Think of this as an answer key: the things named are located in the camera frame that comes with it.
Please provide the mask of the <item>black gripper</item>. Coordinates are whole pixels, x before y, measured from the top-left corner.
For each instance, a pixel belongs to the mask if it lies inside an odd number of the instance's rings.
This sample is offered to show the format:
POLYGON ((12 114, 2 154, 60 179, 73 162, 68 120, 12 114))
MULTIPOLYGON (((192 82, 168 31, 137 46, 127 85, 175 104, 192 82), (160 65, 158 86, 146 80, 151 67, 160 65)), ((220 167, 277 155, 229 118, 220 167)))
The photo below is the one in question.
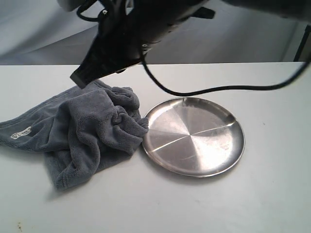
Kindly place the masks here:
POLYGON ((80 88, 141 62, 162 37, 191 17, 213 19, 204 0, 102 0, 97 35, 70 79, 80 88))

